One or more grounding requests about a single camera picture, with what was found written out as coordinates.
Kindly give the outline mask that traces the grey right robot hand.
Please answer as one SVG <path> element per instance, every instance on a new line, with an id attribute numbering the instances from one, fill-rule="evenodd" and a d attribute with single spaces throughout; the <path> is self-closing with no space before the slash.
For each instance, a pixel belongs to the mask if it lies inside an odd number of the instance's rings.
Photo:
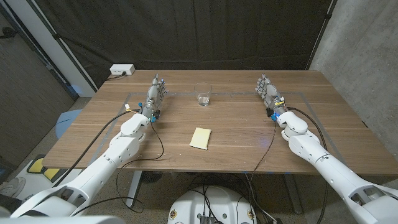
<path id="1" fill-rule="evenodd" d="M 280 116 L 287 112 L 284 97 L 264 73 L 258 79 L 255 91 L 262 98 L 267 108 L 267 113 L 273 112 L 275 116 Z"/>

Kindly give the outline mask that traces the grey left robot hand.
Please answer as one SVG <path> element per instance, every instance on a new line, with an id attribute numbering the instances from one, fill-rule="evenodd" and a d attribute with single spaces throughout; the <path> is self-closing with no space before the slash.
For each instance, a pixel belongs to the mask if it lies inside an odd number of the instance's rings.
<path id="1" fill-rule="evenodd" d="M 163 78 L 159 78 L 159 74 L 156 73 L 152 84 L 148 89 L 146 101 L 142 106 L 141 114 L 147 118 L 153 117 L 156 111 L 160 110 L 164 96 L 167 94 L 165 81 Z"/>

